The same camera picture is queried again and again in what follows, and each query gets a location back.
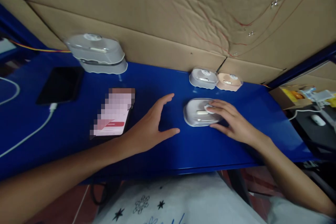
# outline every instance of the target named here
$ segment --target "blue tabletop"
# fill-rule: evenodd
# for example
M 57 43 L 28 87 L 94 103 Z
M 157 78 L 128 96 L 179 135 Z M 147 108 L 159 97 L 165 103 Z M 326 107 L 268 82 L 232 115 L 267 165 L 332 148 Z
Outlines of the blue tabletop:
M 36 105 L 53 67 L 78 65 L 71 54 L 41 53 L 8 78 L 17 82 L 21 92 L 0 106 L 0 153 L 36 130 L 49 114 L 48 106 Z M 270 136 L 293 161 L 313 158 L 282 110 L 261 85 L 244 83 L 237 92 L 194 87 L 189 74 L 155 66 L 129 63 L 121 75 L 85 73 L 76 101 L 59 104 L 50 122 L 24 144 L 0 158 L 0 180 L 36 166 L 89 148 L 90 126 L 97 118 L 109 88 L 135 88 L 135 104 L 128 126 L 133 126 L 160 97 L 175 93 L 165 105 L 159 129 L 180 128 L 181 132 L 141 153 L 110 165 L 94 175 L 134 179 L 152 175 L 208 172 L 257 165 L 244 144 L 210 127 L 190 127 L 183 119 L 183 106 L 193 98 L 216 98 L 232 103 L 257 129 Z M 15 87 L 0 81 L 0 100 L 9 98 Z

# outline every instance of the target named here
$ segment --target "usb cable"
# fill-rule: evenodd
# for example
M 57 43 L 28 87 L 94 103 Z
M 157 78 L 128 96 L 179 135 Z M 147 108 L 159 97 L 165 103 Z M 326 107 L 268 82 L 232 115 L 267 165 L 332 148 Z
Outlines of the usb cable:
M 6 78 L 2 78 L 2 77 L 0 77 L 0 79 L 2 79 L 2 80 L 4 80 L 4 81 L 8 81 L 8 82 L 10 82 L 10 83 L 12 83 L 15 87 L 16 87 L 16 92 L 15 92 L 15 94 L 11 97 L 11 98 L 9 98 L 9 99 L 7 99 L 7 100 L 5 100 L 5 101 L 3 101 L 3 102 L 0 102 L 0 105 L 2 105 L 2 104 L 4 104 L 4 103 L 6 103 L 6 102 L 9 102 L 9 101 L 11 101 L 11 100 L 13 100 L 16 96 L 18 96 L 18 94 L 19 94 L 19 92 L 20 92 L 20 87 L 19 87 L 19 85 L 17 84 L 17 83 L 15 83 L 15 82 L 13 82 L 13 81 L 11 81 L 11 80 L 8 80 L 8 79 L 6 79 Z M 3 157 L 3 156 L 5 156 L 6 154 L 8 154 L 9 152 L 11 152 L 12 150 L 14 150 L 15 148 L 17 148 L 17 147 L 19 147 L 21 144 L 23 144 L 25 141 L 27 141 L 31 136 L 33 136 L 33 135 L 35 135 L 37 132 L 39 132 L 49 121 L 50 121 L 50 119 L 51 119 L 51 117 L 52 117 L 52 114 L 54 113 L 54 111 L 55 111 L 55 109 L 57 108 L 57 103 L 52 103 L 51 105 L 50 105 L 50 107 L 49 107 L 49 116 L 48 116 L 48 118 L 46 119 L 46 121 L 37 129 L 37 130 L 35 130 L 33 133 L 31 133 L 30 135 L 28 135 L 28 136 L 26 136 L 24 139 L 22 139 L 20 142 L 18 142 L 16 145 L 14 145 L 12 148 L 10 148 L 10 149 L 8 149 L 7 151 L 5 151 L 4 153 L 2 153 L 1 155 L 0 155 L 0 158 L 1 157 Z
M 14 150 L 15 148 L 19 147 L 21 144 L 23 144 L 25 141 L 27 141 L 31 136 L 35 135 L 37 132 L 39 132 L 51 119 L 52 114 L 54 113 L 55 109 L 57 108 L 57 103 L 52 103 L 49 107 L 49 116 L 46 119 L 46 121 L 37 129 L 35 130 L 33 133 L 31 133 L 30 135 L 26 136 L 24 139 L 22 139 L 20 142 L 18 142 L 16 145 L 14 145 L 12 148 L 8 149 L 7 151 L 5 151 L 4 153 L 2 153 L 0 155 L 0 158 L 5 156 L 7 153 L 11 152 L 12 150 Z

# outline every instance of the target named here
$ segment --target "black star print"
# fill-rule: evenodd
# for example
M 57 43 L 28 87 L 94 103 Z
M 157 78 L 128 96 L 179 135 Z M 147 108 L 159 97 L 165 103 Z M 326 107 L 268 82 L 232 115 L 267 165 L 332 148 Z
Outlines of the black star print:
M 114 219 L 116 219 L 115 221 L 117 222 L 118 221 L 118 218 L 120 217 L 120 216 L 122 216 L 123 215 L 123 211 L 125 210 L 125 208 L 123 209 L 123 210 L 121 210 L 121 208 L 120 208 L 120 210 L 117 212 L 117 213 L 115 213 L 115 217 L 112 219 L 112 220 L 114 220 Z
M 164 205 L 164 204 L 165 204 L 165 203 L 164 203 L 163 201 L 160 201 L 160 203 L 158 204 L 159 209 L 160 209 L 160 208 L 163 209 L 163 205 Z

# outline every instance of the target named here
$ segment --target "black smartphone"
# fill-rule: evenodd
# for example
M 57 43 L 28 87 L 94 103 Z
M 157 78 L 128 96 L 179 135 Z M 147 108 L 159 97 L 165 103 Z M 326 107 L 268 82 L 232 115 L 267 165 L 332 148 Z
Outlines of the black smartphone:
M 81 66 L 53 68 L 36 104 L 46 105 L 75 100 L 83 74 L 84 69 Z
M 111 88 L 94 122 L 94 139 L 109 140 L 125 132 L 135 102 L 134 88 Z

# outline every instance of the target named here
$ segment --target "wall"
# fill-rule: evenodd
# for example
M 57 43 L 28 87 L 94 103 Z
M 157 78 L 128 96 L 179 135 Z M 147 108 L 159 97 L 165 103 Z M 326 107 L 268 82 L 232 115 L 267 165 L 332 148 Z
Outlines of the wall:
M 331 92 L 336 92 L 336 64 L 328 62 L 327 64 L 317 68 L 309 74 L 301 76 L 293 81 L 288 82 L 287 84 L 310 84 L 314 85 L 317 91 L 327 89 Z
M 229 57 L 222 70 L 253 83 L 274 79 L 336 40 L 336 0 L 277 0 L 271 8 L 274 1 L 16 0 L 10 6 L 14 0 L 0 0 L 52 48 L 64 49 L 60 40 L 72 34 L 98 33 L 118 39 L 129 61 L 144 64 L 216 70 Z

